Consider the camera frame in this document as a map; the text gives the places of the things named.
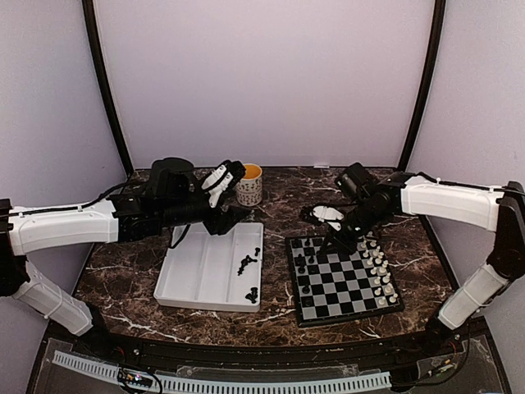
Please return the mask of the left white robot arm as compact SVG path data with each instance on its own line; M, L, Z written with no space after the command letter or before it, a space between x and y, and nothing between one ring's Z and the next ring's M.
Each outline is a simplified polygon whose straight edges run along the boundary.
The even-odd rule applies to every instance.
M83 337L98 358L116 350L115 338L97 307L68 295L28 259L38 250L88 243L127 243L158 236L169 227L201 222L211 235L224 235L248 215L224 208L226 194L245 176L239 161L226 160L202 180L183 158L153 163L146 181L121 183L97 199L76 205L22 208L1 201L1 295L26 303L45 318Z

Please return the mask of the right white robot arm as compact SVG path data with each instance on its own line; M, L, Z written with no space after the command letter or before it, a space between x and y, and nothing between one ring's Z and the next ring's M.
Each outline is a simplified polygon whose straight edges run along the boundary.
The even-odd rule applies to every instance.
M378 181L360 163L347 167L336 185L354 203L342 213L329 205L314 206L308 216L330 226L330 241L354 252L358 239L391 215L430 216L491 231L493 249L486 262L441 306L418 339L424 355L438 355L450 343L450 332L462 326L488 301L524 274L524 189L443 181L424 172L394 172Z

